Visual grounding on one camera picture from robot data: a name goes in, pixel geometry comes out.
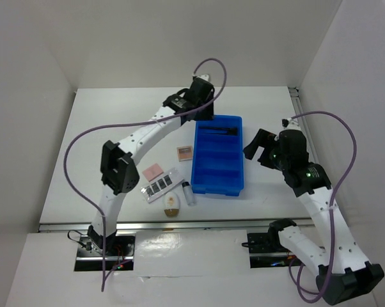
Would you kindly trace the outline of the black eyeshadow palette pack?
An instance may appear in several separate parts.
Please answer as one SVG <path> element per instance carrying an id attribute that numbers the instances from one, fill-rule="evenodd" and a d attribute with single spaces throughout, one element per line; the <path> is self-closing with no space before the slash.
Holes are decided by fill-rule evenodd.
<path id="1" fill-rule="evenodd" d="M 152 203 L 153 201 L 164 196 L 166 193 L 172 191 L 183 181 L 184 177 L 179 173 L 179 171 L 176 168 L 172 168 L 158 176 L 149 184 L 142 186 L 141 194 L 148 203 Z"/>

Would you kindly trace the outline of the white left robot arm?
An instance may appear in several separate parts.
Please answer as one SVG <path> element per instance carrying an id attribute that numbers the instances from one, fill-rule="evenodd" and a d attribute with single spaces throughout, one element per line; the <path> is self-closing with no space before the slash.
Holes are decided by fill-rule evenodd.
<path id="1" fill-rule="evenodd" d="M 100 255 L 109 254 L 114 248 L 118 214 L 126 195 L 139 182 L 137 165 L 160 140 L 191 120 L 211 120 L 214 106 L 168 119 L 173 115 L 195 110 L 214 98 L 215 88 L 209 75 L 194 76 L 189 88 L 170 95 L 152 116 L 151 125 L 143 125 L 130 136 L 117 143 L 106 141 L 102 147 L 100 171 L 102 196 L 98 212 L 88 228 L 91 247 Z"/>

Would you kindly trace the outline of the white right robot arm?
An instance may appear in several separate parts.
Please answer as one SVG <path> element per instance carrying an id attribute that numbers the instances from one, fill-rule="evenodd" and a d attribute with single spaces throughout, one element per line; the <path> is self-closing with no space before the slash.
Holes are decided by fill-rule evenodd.
<path id="1" fill-rule="evenodd" d="M 295 221 L 284 218 L 270 223 L 268 246 L 292 252 L 313 273 L 323 300 L 331 306 L 370 293 L 383 279 L 384 270 L 371 263 L 356 243 L 324 168 L 309 160 L 302 131 L 285 129 L 275 135 L 260 129 L 243 149 L 245 158 L 252 159 L 259 148 L 263 150 L 260 165 L 282 172 L 322 241 L 321 246 L 316 245 Z"/>

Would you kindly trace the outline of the pink blush compact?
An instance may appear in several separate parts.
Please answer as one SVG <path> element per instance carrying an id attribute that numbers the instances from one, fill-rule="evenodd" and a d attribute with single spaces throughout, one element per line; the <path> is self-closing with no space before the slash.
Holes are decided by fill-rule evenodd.
<path id="1" fill-rule="evenodd" d="M 193 147 L 181 146 L 177 148 L 178 161 L 190 161 L 193 159 Z"/>

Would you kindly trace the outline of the clear small bottle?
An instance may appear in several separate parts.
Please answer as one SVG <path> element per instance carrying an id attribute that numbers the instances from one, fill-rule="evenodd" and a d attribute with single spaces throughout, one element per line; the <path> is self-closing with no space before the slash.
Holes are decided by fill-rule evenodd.
<path id="1" fill-rule="evenodd" d="M 185 200 L 188 204 L 188 206 L 195 206 L 196 205 L 196 199 L 192 190 L 192 187 L 189 182 L 183 181 L 182 182 L 182 189 L 184 192 Z"/>

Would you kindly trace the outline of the pink paper packet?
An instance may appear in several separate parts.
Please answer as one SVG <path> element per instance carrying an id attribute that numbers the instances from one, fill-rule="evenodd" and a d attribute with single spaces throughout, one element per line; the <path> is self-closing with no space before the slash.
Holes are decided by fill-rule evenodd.
<path id="1" fill-rule="evenodd" d="M 162 175 L 164 173 L 163 169 L 157 164 L 153 164 L 151 166 L 149 166 L 147 169 L 145 169 L 142 174 L 143 176 L 149 181 L 151 182 L 152 180 L 154 180 L 155 178 L 157 178 L 158 176 Z"/>

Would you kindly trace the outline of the white egg-shaped foundation bottle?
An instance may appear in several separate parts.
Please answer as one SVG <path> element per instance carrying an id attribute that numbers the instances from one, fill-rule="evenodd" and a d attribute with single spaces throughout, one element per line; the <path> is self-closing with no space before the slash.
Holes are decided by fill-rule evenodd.
<path id="1" fill-rule="evenodd" d="M 174 192 L 168 192 L 164 196 L 164 213 L 167 217 L 177 217 L 180 212 L 179 197 Z"/>

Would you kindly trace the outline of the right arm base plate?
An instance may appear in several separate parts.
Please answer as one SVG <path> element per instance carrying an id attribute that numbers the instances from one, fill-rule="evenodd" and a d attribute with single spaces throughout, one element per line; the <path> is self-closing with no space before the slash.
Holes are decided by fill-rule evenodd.
<path id="1" fill-rule="evenodd" d="M 267 233 L 248 233 L 247 241 L 241 244 L 249 252 L 250 268 L 288 267 L 294 260 L 299 266 L 300 261 L 288 249 L 275 246 Z"/>

